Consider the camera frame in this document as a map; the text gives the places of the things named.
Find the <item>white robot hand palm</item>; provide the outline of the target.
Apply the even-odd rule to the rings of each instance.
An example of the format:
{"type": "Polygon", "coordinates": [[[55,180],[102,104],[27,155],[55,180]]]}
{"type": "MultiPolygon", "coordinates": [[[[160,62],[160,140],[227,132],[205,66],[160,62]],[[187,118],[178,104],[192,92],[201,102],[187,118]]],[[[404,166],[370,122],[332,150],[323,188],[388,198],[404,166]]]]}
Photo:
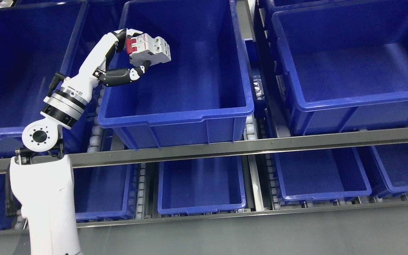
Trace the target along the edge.
{"type": "Polygon", "coordinates": [[[94,76],[96,69],[106,69],[107,62],[110,62],[107,58],[115,54],[118,41],[116,31],[105,34],[81,64],[78,74],[65,80],[62,87],[73,92],[74,96],[90,100],[93,89],[99,83],[98,78],[94,76]]]}

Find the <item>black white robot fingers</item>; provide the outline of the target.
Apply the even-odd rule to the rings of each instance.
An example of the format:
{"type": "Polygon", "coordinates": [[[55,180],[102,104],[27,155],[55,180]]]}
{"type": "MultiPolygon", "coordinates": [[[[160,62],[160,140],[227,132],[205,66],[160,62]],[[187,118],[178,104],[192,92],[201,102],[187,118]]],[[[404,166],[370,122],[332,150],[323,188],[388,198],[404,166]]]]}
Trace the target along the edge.
{"type": "Polygon", "coordinates": [[[139,36],[143,34],[143,32],[136,30],[136,29],[124,28],[124,29],[112,31],[111,34],[113,34],[117,38],[115,42],[115,53],[120,53],[122,50],[126,49],[127,39],[131,39],[132,37],[139,36]]]}

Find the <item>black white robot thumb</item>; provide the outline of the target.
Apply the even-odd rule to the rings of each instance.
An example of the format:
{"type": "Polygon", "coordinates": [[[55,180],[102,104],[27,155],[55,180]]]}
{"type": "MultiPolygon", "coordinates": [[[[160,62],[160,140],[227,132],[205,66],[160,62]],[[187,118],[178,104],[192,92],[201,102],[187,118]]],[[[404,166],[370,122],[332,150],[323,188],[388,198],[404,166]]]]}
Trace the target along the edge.
{"type": "Polygon", "coordinates": [[[142,65],[134,68],[113,68],[107,71],[96,68],[94,77],[105,87],[115,87],[138,81],[151,66],[152,62],[146,60],[142,65]]]}

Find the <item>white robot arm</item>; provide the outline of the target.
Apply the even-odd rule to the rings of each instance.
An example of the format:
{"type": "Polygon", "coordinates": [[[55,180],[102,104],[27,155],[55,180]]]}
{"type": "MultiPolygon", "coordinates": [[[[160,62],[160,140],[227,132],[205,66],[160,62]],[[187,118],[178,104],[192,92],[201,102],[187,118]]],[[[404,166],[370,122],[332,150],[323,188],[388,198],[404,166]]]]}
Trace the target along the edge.
{"type": "Polygon", "coordinates": [[[91,50],[78,74],[56,72],[50,82],[42,119],[22,133],[23,148],[11,158],[11,191],[27,219],[32,255],[81,255],[74,204],[74,173],[63,153],[63,128],[71,129],[92,100],[97,85],[136,82],[154,64],[146,34],[120,29],[105,34],[91,50]]]}

